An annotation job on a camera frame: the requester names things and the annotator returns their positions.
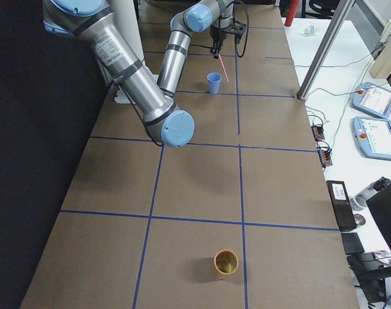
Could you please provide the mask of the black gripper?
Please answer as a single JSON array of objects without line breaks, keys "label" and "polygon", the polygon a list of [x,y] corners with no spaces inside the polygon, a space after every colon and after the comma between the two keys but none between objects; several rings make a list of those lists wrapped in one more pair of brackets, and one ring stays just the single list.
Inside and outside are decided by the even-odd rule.
[{"label": "black gripper", "polygon": [[212,48],[210,49],[210,53],[213,58],[218,59],[220,57],[220,51],[223,46],[224,41],[228,36],[229,27],[218,28],[216,26],[210,27],[210,36],[213,40]]}]

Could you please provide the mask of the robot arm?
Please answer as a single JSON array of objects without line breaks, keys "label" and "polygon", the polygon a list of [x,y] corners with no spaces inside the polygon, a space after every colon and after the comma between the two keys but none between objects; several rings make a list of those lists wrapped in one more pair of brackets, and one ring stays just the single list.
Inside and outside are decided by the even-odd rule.
[{"label": "robot arm", "polygon": [[133,1],[43,1],[51,32],[88,45],[114,83],[139,107],[141,122],[157,144],[182,147],[194,134],[192,116],[174,100],[193,33],[231,15],[231,1],[199,1],[176,14],[158,77],[143,61]]}]

